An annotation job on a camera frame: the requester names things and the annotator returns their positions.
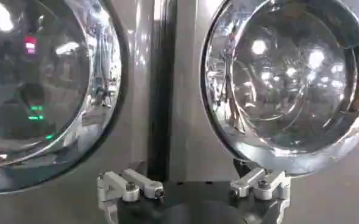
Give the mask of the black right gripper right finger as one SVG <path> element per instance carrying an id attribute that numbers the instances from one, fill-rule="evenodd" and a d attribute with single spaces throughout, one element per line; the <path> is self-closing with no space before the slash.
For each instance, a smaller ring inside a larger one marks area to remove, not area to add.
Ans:
<path id="1" fill-rule="evenodd" d="M 247 224 L 281 224 L 290 206 L 290 177 L 249 161 L 234 159 L 239 179 L 229 183 L 230 204 Z"/>

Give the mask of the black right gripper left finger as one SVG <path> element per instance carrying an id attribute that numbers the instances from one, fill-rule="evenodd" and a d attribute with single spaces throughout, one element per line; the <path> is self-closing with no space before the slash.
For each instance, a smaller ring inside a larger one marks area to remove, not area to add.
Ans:
<path id="1" fill-rule="evenodd" d="M 118 202 L 138 203 L 142 199 L 161 201 L 165 196 L 163 183 L 152 180 L 135 169 L 127 168 L 119 173 L 106 171 L 96 179 L 98 207 L 107 223 L 119 223 Z"/>

